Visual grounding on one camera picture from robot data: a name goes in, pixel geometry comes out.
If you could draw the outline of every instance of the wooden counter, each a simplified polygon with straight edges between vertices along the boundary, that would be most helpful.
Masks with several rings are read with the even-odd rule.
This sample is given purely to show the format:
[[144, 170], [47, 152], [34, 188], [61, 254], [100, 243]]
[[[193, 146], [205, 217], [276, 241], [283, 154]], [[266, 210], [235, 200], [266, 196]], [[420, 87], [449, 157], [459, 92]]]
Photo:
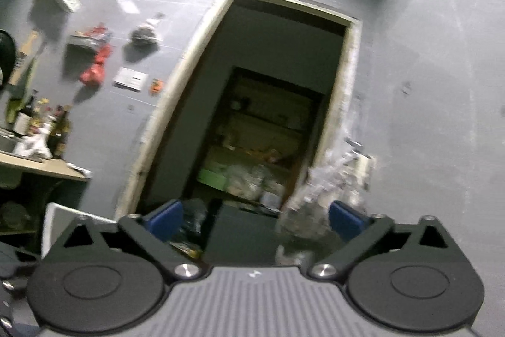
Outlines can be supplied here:
[[38, 161], [18, 158], [5, 153], [0, 153], [0, 166], [21, 169], [26, 173], [42, 176], [59, 177], [61, 179], [76, 180], [85, 182], [88, 179], [81, 173], [70, 169], [64, 160], [52, 159], [44, 163]]

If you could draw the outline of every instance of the orange tag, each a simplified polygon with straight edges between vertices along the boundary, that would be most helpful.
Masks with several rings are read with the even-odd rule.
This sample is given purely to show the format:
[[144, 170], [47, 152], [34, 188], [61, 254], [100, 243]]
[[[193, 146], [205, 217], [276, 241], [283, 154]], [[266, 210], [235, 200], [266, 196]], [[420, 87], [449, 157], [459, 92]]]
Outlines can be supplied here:
[[165, 83], [163, 81], [161, 81], [160, 79], [154, 79], [151, 83], [151, 87], [149, 89], [149, 94], [151, 96], [156, 96], [158, 95], [158, 93], [161, 92], [161, 90], [163, 89], [163, 85]]

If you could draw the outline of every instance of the red plastic bag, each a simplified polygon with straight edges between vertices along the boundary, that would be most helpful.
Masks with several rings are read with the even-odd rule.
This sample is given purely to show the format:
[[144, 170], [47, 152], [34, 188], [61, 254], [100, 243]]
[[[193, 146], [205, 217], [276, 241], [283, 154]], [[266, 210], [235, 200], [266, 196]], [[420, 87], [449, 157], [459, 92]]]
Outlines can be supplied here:
[[105, 79], [105, 60], [112, 53], [112, 47], [109, 43], [103, 46], [95, 56], [94, 64], [83, 73], [81, 73], [79, 80], [86, 86], [101, 86]]

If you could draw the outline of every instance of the door frame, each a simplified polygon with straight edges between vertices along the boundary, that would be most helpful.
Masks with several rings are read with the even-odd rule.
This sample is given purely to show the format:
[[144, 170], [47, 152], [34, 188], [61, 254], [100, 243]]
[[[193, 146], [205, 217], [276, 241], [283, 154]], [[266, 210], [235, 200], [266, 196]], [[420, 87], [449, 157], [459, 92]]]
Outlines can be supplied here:
[[[163, 133], [171, 121], [175, 108], [191, 75], [198, 66], [201, 55], [233, 1], [215, 0], [201, 20], [175, 70], [167, 79], [160, 101], [153, 111], [140, 139], [138, 155], [130, 168], [126, 184], [116, 205], [115, 220], [119, 220], [129, 213], [135, 212], [147, 174], [160, 146]], [[259, 1], [287, 6], [345, 26], [345, 35], [335, 82], [314, 162], [312, 163], [312, 165], [321, 165], [324, 162], [324, 154], [327, 149], [331, 148], [335, 132], [339, 130], [349, 109], [358, 66], [362, 22], [340, 11], [331, 9], [326, 5], [320, 5], [310, 0]]]

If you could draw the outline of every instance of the bottle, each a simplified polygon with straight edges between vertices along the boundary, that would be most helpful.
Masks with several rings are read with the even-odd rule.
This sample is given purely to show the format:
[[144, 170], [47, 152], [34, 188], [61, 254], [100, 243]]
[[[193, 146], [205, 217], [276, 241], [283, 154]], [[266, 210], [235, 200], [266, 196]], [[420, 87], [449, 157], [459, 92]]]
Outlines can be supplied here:
[[55, 124], [51, 130], [49, 138], [47, 139], [47, 147], [49, 148], [53, 156], [55, 155], [56, 146], [61, 138], [62, 126], [60, 123], [64, 114], [65, 110], [63, 106], [61, 105], [57, 106], [56, 111], [54, 113], [54, 118], [56, 119]]
[[63, 108], [63, 113], [59, 116], [56, 121], [56, 125], [51, 133], [50, 140], [48, 141], [47, 147], [52, 153], [54, 159], [61, 159], [63, 153], [65, 152], [65, 147], [67, 144], [67, 136], [70, 133], [71, 123], [69, 120], [69, 111], [72, 108], [70, 105], [66, 105]]
[[30, 121], [30, 127], [28, 129], [28, 135], [33, 136], [39, 133], [39, 128], [43, 124], [44, 118], [44, 107], [49, 103], [49, 100], [42, 98], [37, 102], [35, 108], [33, 109], [33, 115]]
[[28, 133], [28, 129], [30, 127], [30, 121], [33, 116], [36, 94], [37, 91], [34, 90], [26, 105], [18, 112], [16, 122], [14, 122], [14, 126], [12, 127], [12, 131], [16, 133], [18, 136], [26, 136], [26, 134]]

